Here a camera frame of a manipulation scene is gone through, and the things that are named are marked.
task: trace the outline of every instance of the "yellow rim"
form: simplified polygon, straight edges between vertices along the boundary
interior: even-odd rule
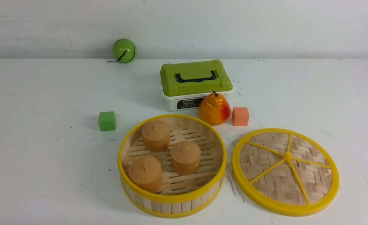
[[[143,126],[144,124],[146,124],[149,121],[155,120],[155,119],[159,119],[159,118],[165,118],[165,117],[181,117],[181,118],[186,118],[186,119],[191,119],[191,120],[195,120],[198,121],[202,124],[204,124],[205,126],[207,126],[209,129],[211,129],[213,131],[213,133],[218,137],[218,140],[220,141],[222,148],[223,148],[223,161],[221,163],[221,167],[218,170],[218,173],[211,179],[211,181],[209,181],[207,184],[203,185],[201,188],[189,192],[189,193],[185,193],[185,194],[181,194],[181,195],[158,195],[158,194],[154,194],[148,191],[145,191],[141,188],[139,188],[137,185],[135,185],[129,178],[128,176],[125,174],[124,170],[123,170],[123,164],[122,164],[122,158],[121,158],[121,149],[123,148],[123,145],[125,144],[125,142],[127,141],[128,137],[135,132],[138,128],[140,128],[141,126]],[[209,124],[205,123],[204,121],[195,118],[195,117],[190,117],[187,115],[179,115],[179,114],[167,114],[167,115],[161,115],[161,116],[157,116],[157,117],[152,117],[149,118],[146,121],[143,121],[142,123],[138,124],[137,126],[135,126],[124,138],[123,142],[120,145],[120,150],[119,150],[119,155],[118,155],[118,165],[119,165],[119,170],[120,170],[120,176],[122,177],[122,179],[125,181],[125,183],[128,185],[128,187],[136,194],[143,196],[144,198],[147,198],[150,201],[156,201],[156,202],[163,202],[163,203],[181,203],[181,202],[185,202],[185,201],[191,201],[195,198],[199,198],[200,196],[204,195],[206,192],[208,192],[210,190],[210,188],[212,188],[219,180],[221,180],[221,178],[224,176],[225,173],[225,167],[227,165],[227,153],[225,150],[225,145],[223,140],[221,139],[220,135],[218,135],[217,131],[215,131],[215,129],[210,126]]]
[[[217,192],[213,195],[212,198],[210,198],[209,201],[207,201],[205,204],[201,205],[199,208],[195,209],[195,210],[191,210],[188,212],[182,212],[182,213],[172,213],[172,214],[168,214],[168,213],[161,213],[161,212],[155,212],[152,211],[150,209],[147,209],[141,205],[139,205],[137,202],[134,201],[134,199],[131,198],[131,196],[127,193],[127,191],[123,188],[125,195],[127,195],[128,199],[139,209],[141,209],[142,211],[153,215],[153,216],[157,216],[157,217],[162,217],[162,218],[181,218],[181,217],[187,217],[190,216],[192,214],[195,214],[199,211],[201,211],[202,209],[206,208],[218,195],[218,193],[220,192],[221,186],[223,185],[223,181],[221,181],[220,186],[218,187]]]
[[[307,201],[307,205],[289,205],[289,204],[285,204],[285,203],[282,203],[282,202],[279,202],[279,201],[275,201],[275,200],[267,197],[266,195],[264,195],[260,191],[258,191],[253,185],[250,185],[252,181],[251,182],[248,181],[248,179],[245,177],[244,173],[242,172],[241,166],[239,164],[239,154],[241,152],[242,146],[247,142],[247,140],[249,140],[250,138],[252,138],[255,135],[262,134],[262,133],[269,133],[269,132],[287,133],[287,134],[289,134],[290,138],[291,138],[292,135],[296,135],[296,136],[308,141],[310,144],[314,145],[324,155],[324,157],[326,158],[326,160],[329,163],[329,168],[331,169],[331,172],[332,172],[332,184],[331,184],[331,188],[329,189],[328,193],[321,200],[319,200],[318,202],[312,203],[312,204],[310,204],[308,202],[307,195],[305,195],[305,191],[304,191],[304,188],[302,186],[302,182],[299,182],[300,178],[298,177],[297,173],[294,173],[294,174],[295,174],[296,179],[298,180],[298,183],[300,184],[299,186],[300,186],[300,188],[303,192],[303,195],[305,196],[305,200]],[[287,151],[290,150],[290,147],[291,147],[291,142],[289,141]],[[281,160],[278,163],[276,163],[275,165],[271,166],[268,170],[265,170],[264,173],[258,175],[256,178],[254,178],[254,180],[261,177],[262,175],[264,175],[266,172],[273,169],[278,164],[284,162],[286,159],[285,159],[284,155],[282,155],[282,156],[284,157],[283,160]],[[303,160],[299,160],[297,158],[290,158],[289,160],[303,161]],[[260,206],[268,209],[269,211],[272,211],[272,212],[275,212],[275,213],[278,213],[278,214],[282,214],[282,215],[287,215],[287,216],[307,216],[307,215],[312,215],[312,214],[315,214],[315,213],[323,210],[335,198],[335,195],[337,194],[338,188],[339,188],[338,169],[336,168],[334,161],[328,155],[328,153],[320,145],[318,145],[315,141],[311,140],[310,138],[308,138],[308,137],[306,137],[302,134],[296,133],[294,131],[289,131],[289,130],[285,130],[285,129],[278,129],[278,128],[261,129],[261,130],[253,131],[250,134],[244,136],[238,142],[238,144],[236,145],[236,147],[234,149],[234,152],[233,152],[233,172],[234,172],[235,179],[238,182],[238,185],[242,188],[242,190],[245,192],[245,194],[249,198],[251,198],[253,201],[255,201]]]

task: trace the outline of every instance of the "yellow plastic spokes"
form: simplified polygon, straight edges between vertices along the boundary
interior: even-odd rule
[[[302,180],[299,177],[298,172],[296,172],[295,167],[292,165],[292,162],[291,162],[291,160],[292,160],[292,154],[290,152],[290,150],[291,150],[291,137],[292,137],[292,134],[289,134],[288,149],[287,149],[287,152],[285,154],[285,156],[286,156],[285,160],[287,161],[287,163],[291,167],[293,175],[295,176],[296,180],[298,181],[298,185],[301,188],[303,196],[305,197],[306,204],[308,205],[308,204],[310,204],[310,202],[308,201],[308,197],[307,197],[307,194],[306,194],[306,191],[305,191],[305,187],[303,186]]]
[[[265,171],[263,171],[261,174],[257,175],[254,179],[252,179],[250,181],[250,184],[252,184],[253,182],[257,181],[259,178],[261,178],[262,176],[264,176],[266,173],[268,173],[270,170],[274,169],[275,167],[277,167],[279,164],[281,164],[282,162],[284,162],[285,159],[283,158],[282,160],[280,160],[279,162],[277,162],[276,164],[270,166],[268,169],[266,169]]]
[[[325,167],[325,168],[331,168],[330,166],[328,165],[324,165],[324,164],[321,164],[321,163],[318,163],[318,162],[313,162],[313,161],[307,161],[307,160],[303,160],[303,159],[300,159],[300,158],[292,158],[292,160],[296,160],[296,161],[299,161],[299,162],[306,162],[306,163],[310,163],[310,164],[314,164],[314,165],[318,165],[318,166],[321,166],[321,167]]]
[[[301,178],[299,177],[298,172],[296,172],[296,170],[295,170],[295,168],[294,168],[294,166],[292,165],[292,163],[291,163],[291,162],[288,162],[288,164],[289,164],[289,166],[291,167],[292,172],[293,172],[293,174],[295,175],[296,180],[298,181],[299,187],[301,188],[302,193],[303,193],[303,196],[305,197],[306,204],[309,204],[309,201],[308,201],[308,197],[307,197],[307,195],[306,195],[305,188],[303,187],[302,180],[301,180]]]
[[[292,134],[289,134],[289,138],[288,138],[288,149],[287,152],[289,152],[289,150],[291,149],[291,141],[292,141]]]
[[[291,160],[296,160],[296,161],[299,161],[299,162],[306,162],[306,163],[311,163],[311,164],[315,164],[315,165],[318,165],[318,166],[321,166],[321,167],[325,167],[325,168],[331,168],[330,166],[327,166],[327,165],[324,165],[324,164],[321,164],[321,163],[318,163],[318,162],[313,162],[313,161],[307,161],[307,160],[303,160],[303,159],[299,159],[299,158],[293,158],[292,155],[290,154],[290,151],[291,151],[291,142],[292,142],[292,134],[291,133],[288,133],[289,134],[289,138],[288,138],[288,147],[287,147],[287,154],[289,154],[288,156],[289,157],[286,157],[287,154],[285,155],[282,155],[281,153],[278,153],[274,150],[272,150],[271,148],[267,148],[267,147],[264,147],[262,145],[259,145],[259,144],[256,144],[256,143],[253,143],[253,142],[249,142],[249,141],[246,141],[247,144],[250,144],[250,145],[253,145],[253,146],[256,146],[258,148],[262,148],[262,149],[265,149],[267,151],[270,151],[272,152],[273,154],[276,154],[276,155],[279,155],[281,157],[283,157],[282,160],[280,160],[279,162],[277,162],[276,164],[272,165],[271,167],[269,167],[268,169],[266,169],[265,171],[263,171],[261,174],[257,175],[255,178],[253,178],[251,181],[250,181],[250,184],[252,184],[253,182],[257,181],[259,178],[261,178],[262,176],[264,176],[266,173],[268,173],[269,171],[271,171],[272,169],[274,169],[275,167],[277,167],[279,164],[281,164],[282,162],[284,161],[287,161],[287,163],[289,164],[292,172],[293,172],[293,175],[295,176],[296,180],[298,181],[298,185],[299,187],[301,188],[301,191],[302,191],[302,194],[305,198],[305,201],[306,201],[306,204],[309,205],[310,202],[308,200],[308,197],[307,197],[307,194],[306,194],[306,191],[305,191],[305,187],[303,186],[302,184],[302,180],[301,178],[299,177],[299,174],[298,172],[296,171],[295,167],[292,165],[292,162]]]
[[[279,156],[281,156],[281,157],[284,157],[284,155],[282,155],[282,154],[280,154],[280,153],[278,153],[278,152],[276,152],[276,151],[274,151],[274,150],[272,150],[272,149],[270,149],[270,148],[266,148],[266,147],[264,147],[264,146],[262,146],[262,145],[259,145],[259,144],[253,143],[253,142],[248,142],[248,141],[247,141],[246,143],[248,143],[248,144],[250,144],[250,145],[253,145],[253,146],[256,146],[256,147],[258,147],[258,148],[265,149],[265,150],[267,150],[267,151],[271,151],[272,153],[274,153],[274,154],[276,154],[276,155],[279,155]]]

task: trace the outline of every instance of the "bamboo steamer lid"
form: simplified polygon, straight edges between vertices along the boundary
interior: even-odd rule
[[[199,169],[201,149],[192,141],[180,141],[171,148],[171,165],[180,175],[191,175]]]
[[[170,145],[170,127],[166,122],[150,121],[142,128],[144,146],[151,152],[165,151]]]
[[[130,166],[129,175],[134,184],[149,192],[156,192],[163,181],[161,163],[151,155],[136,159]]]
[[[244,136],[232,164],[242,190],[260,206],[283,215],[317,213],[339,188],[338,170],[328,153],[294,131],[268,128]]]

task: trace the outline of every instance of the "green ball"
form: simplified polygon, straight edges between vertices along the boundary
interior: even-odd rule
[[[117,62],[120,63],[129,63],[134,59],[136,52],[135,44],[126,39],[122,38],[117,40],[113,44],[113,55],[117,59]]]

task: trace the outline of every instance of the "woven bamboo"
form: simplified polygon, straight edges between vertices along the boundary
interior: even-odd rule
[[[146,122],[158,119],[171,128],[170,147],[162,152],[150,152],[144,146],[141,129]],[[165,115],[151,118],[135,127],[122,143],[119,154],[123,187],[133,203],[145,212],[160,217],[191,215],[208,205],[217,195],[225,170],[225,147],[212,127],[184,115]],[[171,147],[180,141],[193,141],[201,149],[199,170],[181,176],[171,167]],[[138,190],[129,179],[132,162],[143,155],[156,157],[162,165],[163,184],[155,193]]]
[[[284,215],[322,210],[339,187],[338,171],[329,155],[311,139],[283,129],[262,129],[241,139],[233,167],[250,198]]]

